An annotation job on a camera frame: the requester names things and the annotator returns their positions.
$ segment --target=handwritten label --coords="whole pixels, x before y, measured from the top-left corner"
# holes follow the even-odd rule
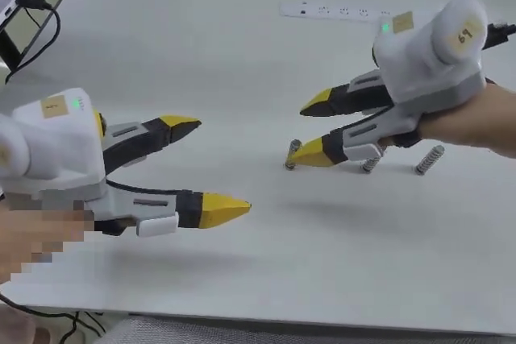
[[[448,38],[451,46],[457,52],[463,52],[468,49],[473,40],[482,32],[482,24],[476,18],[469,18],[462,27],[452,36]]]
[[[393,33],[394,34],[397,34],[398,32],[412,30],[413,28],[414,28],[414,16],[412,15],[412,11],[406,12],[405,14],[400,14],[393,18]]]
[[[7,167],[9,165],[10,152],[7,147],[0,145],[0,166]]]
[[[44,118],[65,116],[68,114],[65,96],[54,96],[42,100],[41,110]]]

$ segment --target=human hand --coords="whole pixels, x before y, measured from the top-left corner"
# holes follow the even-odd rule
[[[82,242],[93,229],[87,211],[10,211],[0,204],[0,284],[21,273],[24,263],[62,252],[64,242]]]
[[[488,82],[462,106],[424,116],[418,129],[423,139],[488,148],[516,158],[516,93]]]

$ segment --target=yellow fingertip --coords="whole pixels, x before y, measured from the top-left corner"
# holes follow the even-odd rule
[[[204,193],[199,229],[220,226],[248,213],[250,209],[251,204],[246,201],[217,193]]]
[[[100,135],[100,138],[102,139],[105,135],[104,128],[102,127],[102,118],[100,113],[94,108],[94,115],[95,115],[95,121],[97,122],[97,129],[98,134]]]
[[[310,141],[296,151],[289,160],[294,164],[308,165],[311,167],[332,167],[335,165],[323,150],[321,137]]]
[[[192,118],[192,117],[185,117],[185,116],[160,116],[160,120],[163,121],[165,124],[167,124],[170,127],[177,126],[179,124],[186,124],[188,122],[191,123],[201,123],[201,120],[198,118]]]
[[[331,88],[323,90],[321,93],[319,93],[317,96],[312,98],[310,102],[308,102],[305,106],[301,108],[301,112],[303,110],[309,109],[311,106],[315,104],[319,104],[321,102],[326,102],[330,98]]]

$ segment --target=table surface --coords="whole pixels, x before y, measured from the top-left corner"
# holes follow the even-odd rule
[[[423,142],[389,150],[370,176],[356,164],[287,172],[292,138],[357,119],[298,111],[373,67],[372,29],[281,18],[282,1],[298,0],[64,0],[62,36],[0,109],[82,87],[109,123],[198,117],[194,133],[112,178],[253,207],[213,230],[89,234],[2,291],[67,309],[516,334],[514,161],[449,146],[422,178],[411,166],[434,145]],[[515,44],[484,58],[509,87]]]

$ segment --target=gray fabric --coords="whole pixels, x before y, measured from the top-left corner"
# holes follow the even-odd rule
[[[502,344],[507,338],[460,334],[433,334],[380,329],[311,327],[318,334],[291,332],[290,325],[275,325],[276,332],[253,327],[230,329],[213,323],[132,317],[117,324],[95,344]]]

